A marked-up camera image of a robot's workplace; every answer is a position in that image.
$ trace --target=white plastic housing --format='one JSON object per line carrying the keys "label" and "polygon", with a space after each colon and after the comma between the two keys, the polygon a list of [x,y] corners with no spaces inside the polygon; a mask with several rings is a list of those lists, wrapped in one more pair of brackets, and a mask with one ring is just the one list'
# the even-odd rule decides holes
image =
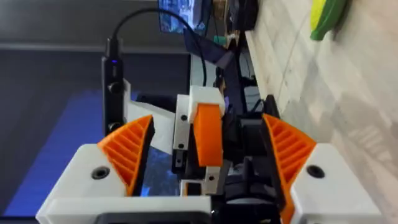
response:
{"label": "white plastic housing", "polygon": [[[324,178],[312,177],[309,165],[320,167]],[[290,194],[295,207],[291,224],[381,223],[380,210],[331,144],[315,146]]]}
{"label": "white plastic housing", "polygon": [[[92,171],[109,167],[103,179]],[[40,224],[92,224],[103,213],[204,212],[211,201],[198,197],[125,197],[125,186],[96,144],[81,146],[46,198],[36,219]]]}
{"label": "white plastic housing", "polygon": [[208,86],[191,86],[189,92],[188,120],[193,123],[197,114],[198,104],[211,104],[220,107],[221,116],[225,113],[225,101],[219,89]]}

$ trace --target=black connector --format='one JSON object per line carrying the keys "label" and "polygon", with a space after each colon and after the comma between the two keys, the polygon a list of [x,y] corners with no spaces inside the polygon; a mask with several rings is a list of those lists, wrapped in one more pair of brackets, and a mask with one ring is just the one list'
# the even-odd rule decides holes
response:
{"label": "black connector", "polygon": [[119,41],[108,39],[102,58],[102,92],[104,135],[107,136],[124,124],[123,61],[119,56]]}

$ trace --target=orange ribbed part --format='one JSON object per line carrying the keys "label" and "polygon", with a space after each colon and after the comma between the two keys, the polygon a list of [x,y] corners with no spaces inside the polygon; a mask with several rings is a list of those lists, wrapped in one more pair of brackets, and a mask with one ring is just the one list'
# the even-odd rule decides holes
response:
{"label": "orange ribbed part", "polygon": [[285,207],[280,213],[283,223],[290,223],[294,213],[290,188],[317,144],[295,127],[264,114],[277,164],[280,184],[285,195]]}
{"label": "orange ribbed part", "polygon": [[126,195],[134,190],[143,151],[148,150],[145,149],[146,135],[151,123],[153,125],[152,119],[152,115],[148,115],[131,121],[98,143],[126,186]]}

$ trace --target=table surface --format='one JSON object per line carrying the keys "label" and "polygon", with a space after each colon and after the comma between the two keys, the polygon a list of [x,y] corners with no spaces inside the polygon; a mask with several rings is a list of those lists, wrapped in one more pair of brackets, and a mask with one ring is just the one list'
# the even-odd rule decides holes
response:
{"label": "table surface", "polygon": [[282,119],[331,142],[382,210],[398,223],[398,1],[352,1],[342,26],[310,37],[312,0],[260,2],[246,32],[262,98]]}

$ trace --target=gray wall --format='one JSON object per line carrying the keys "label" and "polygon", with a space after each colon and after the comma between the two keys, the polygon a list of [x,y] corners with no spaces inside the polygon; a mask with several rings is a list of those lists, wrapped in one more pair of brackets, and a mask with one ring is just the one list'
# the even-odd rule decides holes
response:
{"label": "gray wall", "polygon": [[[157,1],[0,0],[0,49],[102,51],[120,18],[143,7]],[[120,34],[125,52],[185,52],[181,35],[160,32],[157,14],[129,21]]]}

